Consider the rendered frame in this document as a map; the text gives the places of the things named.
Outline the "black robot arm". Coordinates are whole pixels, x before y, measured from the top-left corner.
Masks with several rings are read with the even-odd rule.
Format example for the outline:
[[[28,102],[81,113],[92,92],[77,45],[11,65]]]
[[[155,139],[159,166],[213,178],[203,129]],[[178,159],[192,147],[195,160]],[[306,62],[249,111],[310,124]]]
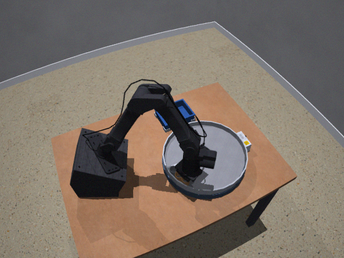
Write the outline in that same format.
[[[169,96],[160,85],[166,89]],[[162,116],[176,136],[179,146],[184,152],[182,162],[185,166],[195,166],[195,173],[200,167],[214,169],[217,152],[210,150],[203,144],[200,145],[201,137],[198,136],[198,132],[189,125],[198,135],[190,129],[188,126],[189,123],[187,124],[184,120],[185,118],[182,117],[174,104],[174,99],[170,94],[172,90],[171,86],[168,84],[160,85],[139,85],[125,111],[116,123],[115,128],[113,126],[105,138],[101,134],[88,136],[88,142],[106,174],[119,171],[120,169],[111,152],[118,150],[127,132],[129,132],[139,116],[153,109]]]

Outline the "grey round turntable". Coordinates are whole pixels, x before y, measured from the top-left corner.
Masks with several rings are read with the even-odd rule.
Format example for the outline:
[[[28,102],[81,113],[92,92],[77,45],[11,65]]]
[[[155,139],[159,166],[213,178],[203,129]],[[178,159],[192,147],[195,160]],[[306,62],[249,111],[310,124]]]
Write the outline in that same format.
[[[207,137],[205,147],[217,151],[214,169],[200,167],[202,174],[185,185],[170,172],[183,159],[183,151],[172,132],[163,146],[163,170],[169,183],[186,196],[197,199],[214,199],[232,192],[241,182],[248,163],[251,143],[242,131],[236,133],[229,127],[213,121],[200,121]],[[198,188],[198,189],[197,189]]]

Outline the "blue open crate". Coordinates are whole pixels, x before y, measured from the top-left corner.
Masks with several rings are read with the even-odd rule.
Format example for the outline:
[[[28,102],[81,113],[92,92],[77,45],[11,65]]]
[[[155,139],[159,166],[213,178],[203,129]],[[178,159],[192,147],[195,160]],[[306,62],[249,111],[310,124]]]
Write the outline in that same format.
[[[177,105],[178,109],[180,110],[180,112],[182,113],[182,115],[184,116],[184,118],[186,119],[186,121],[189,123],[192,119],[194,119],[195,117],[195,113],[192,111],[192,109],[188,106],[188,104],[186,103],[186,101],[184,101],[184,99],[180,99],[178,101],[175,101],[175,104]],[[162,126],[166,129],[170,128],[168,126],[168,124],[165,122],[165,120],[162,118],[162,116],[155,111],[157,118],[159,119],[159,121],[161,122]]]

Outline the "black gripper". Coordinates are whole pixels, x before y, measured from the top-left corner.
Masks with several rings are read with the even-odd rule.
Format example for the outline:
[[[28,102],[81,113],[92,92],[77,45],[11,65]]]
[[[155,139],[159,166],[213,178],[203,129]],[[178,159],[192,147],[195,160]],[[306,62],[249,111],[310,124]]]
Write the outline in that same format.
[[[187,182],[189,182],[190,180],[194,182],[196,178],[202,174],[202,171],[203,171],[199,169],[195,173],[195,166],[187,167],[183,164],[182,160],[175,165],[175,169],[176,169],[176,172]]]

